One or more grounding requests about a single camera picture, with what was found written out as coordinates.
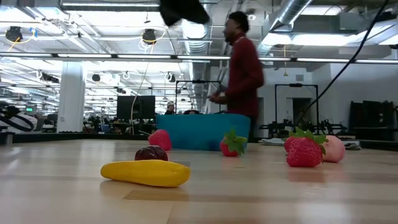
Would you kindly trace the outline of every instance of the table surface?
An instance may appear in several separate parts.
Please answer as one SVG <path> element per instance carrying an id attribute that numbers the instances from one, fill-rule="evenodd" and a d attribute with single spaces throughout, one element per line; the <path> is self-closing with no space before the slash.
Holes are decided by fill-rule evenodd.
<path id="1" fill-rule="evenodd" d="M 398 221 L 398 154 L 347 151 L 340 164 L 291 168 L 283 147 L 250 144 L 240 158 L 178 151 L 192 169 L 180 188 L 114 182 L 111 161 L 144 141 L 76 140 L 0 147 L 1 223 L 365 223 Z"/>

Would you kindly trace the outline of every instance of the pillar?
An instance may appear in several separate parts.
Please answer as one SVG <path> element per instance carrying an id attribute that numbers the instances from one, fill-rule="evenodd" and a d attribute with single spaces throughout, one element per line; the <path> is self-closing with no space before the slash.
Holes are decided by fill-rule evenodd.
<path id="1" fill-rule="evenodd" d="M 82 62 L 62 65 L 57 132 L 83 130 L 86 72 Z"/>

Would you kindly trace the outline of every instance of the computer screen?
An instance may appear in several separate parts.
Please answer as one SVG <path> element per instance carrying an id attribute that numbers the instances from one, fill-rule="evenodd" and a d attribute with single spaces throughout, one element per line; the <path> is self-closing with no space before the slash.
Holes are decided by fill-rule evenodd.
<path id="1" fill-rule="evenodd" d="M 135 96 L 118 96 L 118 119 L 131 119 L 131 105 Z M 133 107 L 133 119 L 155 118 L 155 96 L 138 96 Z"/>

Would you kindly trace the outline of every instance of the blue bin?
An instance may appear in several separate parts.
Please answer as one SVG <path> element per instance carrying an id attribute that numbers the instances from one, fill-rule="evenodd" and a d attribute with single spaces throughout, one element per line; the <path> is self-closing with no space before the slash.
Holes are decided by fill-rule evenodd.
<path id="1" fill-rule="evenodd" d="M 158 115 L 156 121 L 158 129 L 170 134 L 175 149 L 219 151 L 231 129 L 237 136 L 249 136 L 250 119 L 238 114 Z"/>

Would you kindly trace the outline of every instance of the man's arm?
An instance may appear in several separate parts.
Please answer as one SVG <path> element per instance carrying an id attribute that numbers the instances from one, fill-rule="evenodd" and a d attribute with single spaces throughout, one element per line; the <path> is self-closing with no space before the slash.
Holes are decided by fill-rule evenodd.
<path id="1" fill-rule="evenodd" d="M 242 40 L 241 43 L 234 49 L 234 54 L 239 55 L 241 66 L 247 73 L 247 78 L 239 85 L 233 88 L 228 88 L 225 95 L 228 100 L 237 98 L 245 92 L 257 89 L 264 84 L 264 75 L 262 73 L 261 63 L 258 59 L 256 48 L 250 40 Z"/>

